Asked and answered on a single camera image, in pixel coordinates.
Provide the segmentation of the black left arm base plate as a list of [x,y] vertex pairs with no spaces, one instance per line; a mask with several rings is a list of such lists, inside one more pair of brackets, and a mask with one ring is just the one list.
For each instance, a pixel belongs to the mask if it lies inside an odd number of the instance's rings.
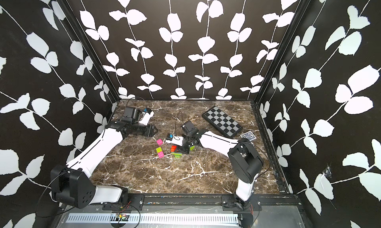
[[120,200],[116,203],[106,203],[103,205],[103,211],[112,212],[129,212],[141,211],[144,203],[144,195],[141,194],[127,194],[122,195]]

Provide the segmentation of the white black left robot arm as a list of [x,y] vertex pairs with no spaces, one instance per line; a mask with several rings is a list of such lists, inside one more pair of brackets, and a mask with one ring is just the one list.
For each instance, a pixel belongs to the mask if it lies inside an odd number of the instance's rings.
[[128,190],[120,186],[96,186],[90,180],[104,157],[129,135],[153,137],[158,129],[149,123],[151,109],[127,106],[124,114],[110,121],[100,136],[81,154],[51,170],[52,199],[82,209],[89,204],[128,204]]

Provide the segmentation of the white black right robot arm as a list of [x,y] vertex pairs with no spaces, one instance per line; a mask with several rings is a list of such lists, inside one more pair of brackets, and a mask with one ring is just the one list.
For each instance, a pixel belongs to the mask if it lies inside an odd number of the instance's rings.
[[254,144],[246,138],[229,139],[208,130],[197,131],[192,136],[182,134],[180,140],[183,148],[189,149],[192,146],[199,146],[227,156],[234,173],[238,177],[236,197],[241,202],[250,200],[254,192],[254,183],[264,166],[264,161]]

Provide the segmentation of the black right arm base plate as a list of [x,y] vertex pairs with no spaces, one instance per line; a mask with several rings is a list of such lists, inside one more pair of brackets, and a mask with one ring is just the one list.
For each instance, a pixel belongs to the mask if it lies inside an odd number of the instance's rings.
[[236,194],[222,195],[221,206],[224,211],[233,212],[251,213],[262,210],[259,197],[255,194],[253,194],[247,201],[243,201]]

